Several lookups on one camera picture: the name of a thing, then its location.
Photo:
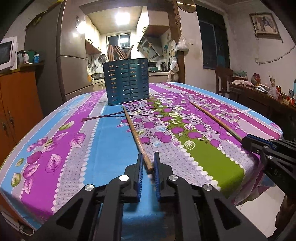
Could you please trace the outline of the framed wall picture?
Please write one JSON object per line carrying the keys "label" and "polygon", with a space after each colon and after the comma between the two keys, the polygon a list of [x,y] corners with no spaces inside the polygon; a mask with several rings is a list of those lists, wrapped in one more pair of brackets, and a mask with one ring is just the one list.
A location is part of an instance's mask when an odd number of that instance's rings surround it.
{"label": "framed wall picture", "polygon": [[279,37],[280,33],[272,13],[249,14],[256,37]]}

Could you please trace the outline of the floral purple blue tablecloth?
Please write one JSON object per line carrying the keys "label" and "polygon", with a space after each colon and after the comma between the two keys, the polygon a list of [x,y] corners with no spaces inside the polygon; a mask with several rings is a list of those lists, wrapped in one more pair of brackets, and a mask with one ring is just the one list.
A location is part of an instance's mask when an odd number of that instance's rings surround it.
{"label": "floral purple blue tablecloth", "polygon": [[119,105],[104,90],[62,104],[9,153],[1,194],[38,229],[83,187],[101,186],[154,153],[196,186],[211,185],[233,203],[264,189],[258,155],[239,139],[283,137],[280,127],[244,104],[181,83],[149,86],[150,96]]}

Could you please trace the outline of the blue cup on cabinet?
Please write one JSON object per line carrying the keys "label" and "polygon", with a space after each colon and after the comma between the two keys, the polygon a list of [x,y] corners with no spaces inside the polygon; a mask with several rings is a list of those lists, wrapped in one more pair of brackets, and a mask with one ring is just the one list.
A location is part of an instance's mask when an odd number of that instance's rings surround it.
{"label": "blue cup on cabinet", "polygon": [[33,57],[33,63],[37,64],[40,62],[40,55],[39,54],[35,54]]}

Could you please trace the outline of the white hanging plastic bag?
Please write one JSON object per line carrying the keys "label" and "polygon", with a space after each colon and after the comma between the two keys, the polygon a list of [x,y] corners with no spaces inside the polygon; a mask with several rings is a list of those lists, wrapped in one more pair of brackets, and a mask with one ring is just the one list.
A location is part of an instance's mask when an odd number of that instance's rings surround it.
{"label": "white hanging plastic bag", "polygon": [[187,43],[186,38],[181,35],[177,44],[177,50],[182,52],[189,51],[189,44]]}

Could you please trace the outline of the kitchen window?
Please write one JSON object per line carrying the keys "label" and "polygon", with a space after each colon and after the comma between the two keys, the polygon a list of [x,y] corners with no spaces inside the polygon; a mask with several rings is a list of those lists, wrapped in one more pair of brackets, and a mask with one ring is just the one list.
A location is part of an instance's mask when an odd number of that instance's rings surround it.
{"label": "kitchen window", "polygon": [[130,33],[119,34],[107,37],[108,44],[118,46],[126,55],[131,47]]}

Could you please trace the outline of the chopsticks bundle in holder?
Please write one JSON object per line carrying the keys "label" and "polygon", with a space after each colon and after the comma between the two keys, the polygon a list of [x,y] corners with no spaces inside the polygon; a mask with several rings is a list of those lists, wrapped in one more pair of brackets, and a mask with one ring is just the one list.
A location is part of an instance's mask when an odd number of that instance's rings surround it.
{"label": "chopsticks bundle in holder", "polygon": [[133,46],[134,45],[132,45],[130,48],[123,50],[118,45],[113,46],[113,45],[108,44],[107,45],[108,61],[122,60],[122,59],[130,58]]}

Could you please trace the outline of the orange wooden cabinet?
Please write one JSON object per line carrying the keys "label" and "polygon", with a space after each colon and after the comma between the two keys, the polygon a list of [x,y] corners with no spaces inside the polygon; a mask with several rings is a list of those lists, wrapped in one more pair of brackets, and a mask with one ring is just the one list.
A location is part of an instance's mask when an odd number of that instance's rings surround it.
{"label": "orange wooden cabinet", "polygon": [[1,73],[1,163],[43,118],[37,80],[44,64],[25,64]]}

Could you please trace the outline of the dark window with curtain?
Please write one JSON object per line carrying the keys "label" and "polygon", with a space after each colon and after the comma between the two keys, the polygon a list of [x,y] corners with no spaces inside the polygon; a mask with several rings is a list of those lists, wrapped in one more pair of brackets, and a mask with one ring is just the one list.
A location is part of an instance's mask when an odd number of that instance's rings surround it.
{"label": "dark window with curtain", "polygon": [[196,6],[199,20],[203,67],[214,70],[217,66],[230,67],[229,45],[224,18],[221,14]]}

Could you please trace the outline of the white microwave oven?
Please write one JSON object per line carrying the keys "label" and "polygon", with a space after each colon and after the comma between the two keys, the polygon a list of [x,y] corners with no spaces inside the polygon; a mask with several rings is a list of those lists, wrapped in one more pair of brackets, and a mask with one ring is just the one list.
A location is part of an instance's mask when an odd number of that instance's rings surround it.
{"label": "white microwave oven", "polygon": [[17,37],[2,39],[0,48],[0,70],[16,69],[18,51]]}

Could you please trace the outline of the white bottle on cabinet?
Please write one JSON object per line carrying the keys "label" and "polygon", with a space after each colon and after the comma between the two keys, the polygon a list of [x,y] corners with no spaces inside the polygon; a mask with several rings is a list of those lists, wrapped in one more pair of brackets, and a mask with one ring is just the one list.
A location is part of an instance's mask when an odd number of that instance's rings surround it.
{"label": "white bottle on cabinet", "polygon": [[30,61],[29,61],[29,54],[28,54],[28,53],[25,53],[25,54],[23,55],[23,63],[24,63],[24,64],[28,64],[28,63],[30,63]]}

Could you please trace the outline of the round brass wall plate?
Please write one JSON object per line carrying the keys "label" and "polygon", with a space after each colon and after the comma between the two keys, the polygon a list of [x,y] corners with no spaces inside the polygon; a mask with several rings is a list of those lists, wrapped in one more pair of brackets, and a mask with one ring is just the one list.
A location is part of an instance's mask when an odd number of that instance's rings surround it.
{"label": "round brass wall plate", "polygon": [[186,13],[194,13],[196,11],[196,4],[193,0],[177,0],[177,5]]}

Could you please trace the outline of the dark wooden chair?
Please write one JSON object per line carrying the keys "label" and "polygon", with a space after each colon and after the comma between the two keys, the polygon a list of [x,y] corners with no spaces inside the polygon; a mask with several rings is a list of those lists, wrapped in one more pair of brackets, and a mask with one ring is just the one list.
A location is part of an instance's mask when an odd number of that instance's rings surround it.
{"label": "dark wooden chair", "polygon": [[216,93],[218,95],[226,96],[228,94],[227,86],[228,82],[232,81],[233,70],[217,66],[215,69],[216,76]]}

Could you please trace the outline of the grey refrigerator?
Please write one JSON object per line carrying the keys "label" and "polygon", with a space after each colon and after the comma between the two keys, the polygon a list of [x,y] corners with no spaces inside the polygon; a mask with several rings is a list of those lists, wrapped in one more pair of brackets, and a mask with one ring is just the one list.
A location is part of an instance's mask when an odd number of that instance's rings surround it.
{"label": "grey refrigerator", "polygon": [[26,27],[25,50],[44,63],[37,80],[44,115],[75,96],[91,91],[87,77],[85,15],[72,1],[61,1],[37,15]]}

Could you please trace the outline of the blue perforated utensil holder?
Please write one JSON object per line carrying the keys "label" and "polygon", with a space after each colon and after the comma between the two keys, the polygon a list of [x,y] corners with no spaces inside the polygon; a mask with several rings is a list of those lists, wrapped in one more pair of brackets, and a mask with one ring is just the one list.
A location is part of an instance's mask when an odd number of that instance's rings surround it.
{"label": "blue perforated utensil holder", "polygon": [[148,59],[122,59],[103,63],[109,105],[149,98]]}

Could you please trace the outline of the dark wooden side table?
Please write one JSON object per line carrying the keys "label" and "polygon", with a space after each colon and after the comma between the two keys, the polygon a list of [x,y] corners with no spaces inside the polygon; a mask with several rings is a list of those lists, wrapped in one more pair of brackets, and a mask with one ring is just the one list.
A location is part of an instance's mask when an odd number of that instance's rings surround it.
{"label": "dark wooden side table", "polygon": [[255,89],[230,83],[229,96],[233,101],[260,113],[271,121],[277,119],[295,121],[295,107]]}

